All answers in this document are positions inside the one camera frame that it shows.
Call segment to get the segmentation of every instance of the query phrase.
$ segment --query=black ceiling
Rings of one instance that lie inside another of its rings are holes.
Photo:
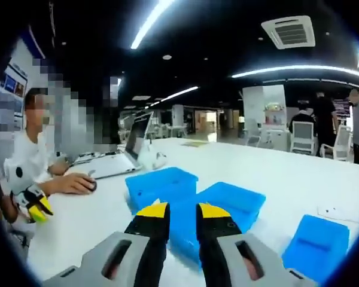
[[[359,77],[336,71],[282,71],[232,79],[240,72],[287,65],[326,65],[357,68],[359,10],[340,1],[174,0],[157,19],[136,50],[130,49],[139,28],[158,0],[103,1],[54,5],[55,48],[50,45],[48,11],[32,23],[35,37],[54,58],[73,90],[101,98],[95,85],[121,77],[118,104],[143,108],[157,98],[190,87],[198,90],[158,104],[204,107],[240,107],[238,91],[263,81],[316,78],[359,85]],[[316,46],[278,50],[261,23],[287,16],[312,19]],[[163,60],[164,55],[171,60]],[[312,81],[287,81],[287,105],[324,90],[344,97],[349,87]],[[147,101],[134,96],[151,96]]]

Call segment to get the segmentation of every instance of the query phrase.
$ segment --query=paper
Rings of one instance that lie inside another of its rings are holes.
[[[359,223],[359,212],[356,211],[351,212],[351,210],[332,205],[318,206],[317,211],[318,215],[326,218]]]

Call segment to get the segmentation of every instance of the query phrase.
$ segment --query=computer mouse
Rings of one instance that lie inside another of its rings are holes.
[[[94,182],[90,182],[91,184],[93,184],[93,188],[92,189],[89,189],[91,192],[94,192],[96,189],[97,189],[97,182],[94,181]]]
[[[97,182],[95,181],[94,183],[93,183],[93,188],[92,188],[92,192],[94,192],[96,189],[97,189]]]

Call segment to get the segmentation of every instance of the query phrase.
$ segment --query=display board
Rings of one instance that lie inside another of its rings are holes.
[[[7,108],[14,112],[15,131],[23,127],[23,101],[27,83],[28,75],[16,64],[9,64],[0,78],[0,96],[4,97],[5,94]]]
[[[334,100],[333,101],[336,114],[340,118],[349,118],[349,101],[348,99]]]

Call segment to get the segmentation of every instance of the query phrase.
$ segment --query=white table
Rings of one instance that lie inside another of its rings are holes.
[[[197,190],[224,181],[262,194],[267,199],[252,232],[279,251],[304,214],[317,215],[317,206],[345,206],[359,210],[359,165],[271,149],[228,143],[182,146],[188,139],[154,140],[155,148],[177,166],[199,177]],[[132,220],[125,202],[126,177],[98,180],[89,196],[50,197],[54,216],[36,229],[28,263],[45,280],[71,265],[80,266],[84,253]],[[353,241],[359,224],[337,221],[351,230]],[[160,286],[205,286],[202,273],[184,266],[168,252]]]

